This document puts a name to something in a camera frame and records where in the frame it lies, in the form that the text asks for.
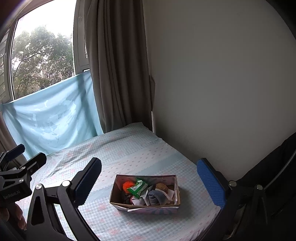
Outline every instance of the light blue checkered sheet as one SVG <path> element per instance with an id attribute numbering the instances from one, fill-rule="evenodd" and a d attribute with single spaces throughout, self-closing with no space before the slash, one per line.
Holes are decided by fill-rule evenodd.
<path id="1" fill-rule="evenodd" d="M 89 139 L 51 154 L 32 177 L 38 183 L 58 186 L 71 180 L 92 157 L 102 161 L 102 172 L 83 206 L 84 219 L 100 240 L 194 240 L 220 211 L 196 172 L 196 165 L 142 123 Z M 116 174 L 177 175 L 181 204 L 177 214 L 149 215 L 119 211 L 110 203 Z M 18 202 L 27 218 L 31 197 Z M 67 236 L 73 236 L 59 206 L 58 216 Z"/>

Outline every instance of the tree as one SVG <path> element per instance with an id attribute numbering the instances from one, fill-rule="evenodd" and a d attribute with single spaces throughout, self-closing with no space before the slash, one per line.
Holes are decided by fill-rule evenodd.
<path id="1" fill-rule="evenodd" d="M 15 37 L 11 59 L 16 99 L 74 75 L 71 38 L 56 37 L 44 26 Z"/>

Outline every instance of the white wall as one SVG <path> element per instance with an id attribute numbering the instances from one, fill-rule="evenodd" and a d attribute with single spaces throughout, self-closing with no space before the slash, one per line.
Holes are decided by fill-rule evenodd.
<path id="1" fill-rule="evenodd" d="M 238 179 L 296 131 L 296 40 L 265 0 L 143 0 L 155 133 Z"/>

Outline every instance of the orange pom pom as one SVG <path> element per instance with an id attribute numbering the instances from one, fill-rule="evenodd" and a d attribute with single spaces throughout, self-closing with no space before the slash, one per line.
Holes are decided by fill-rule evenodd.
<path id="1" fill-rule="evenodd" d="M 127 190 L 128 188 L 131 188 L 135 186 L 136 184 L 132 181 L 126 181 L 124 184 L 122 184 L 122 189 L 126 194 L 129 194 L 130 192 Z"/>

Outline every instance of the human hand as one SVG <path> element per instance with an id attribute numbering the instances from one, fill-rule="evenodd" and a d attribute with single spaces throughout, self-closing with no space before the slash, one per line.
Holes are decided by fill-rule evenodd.
<path id="1" fill-rule="evenodd" d="M 9 212 L 7 208 L 0 207 L 0 216 L 1 218 L 7 222 L 9 219 Z M 19 205 L 15 204 L 15 216 L 17 217 L 17 225 L 19 226 L 20 229 L 26 230 L 27 229 L 27 224 L 25 221 L 24 216 L 22 215 L 22 210 L 19 207 Z"/>

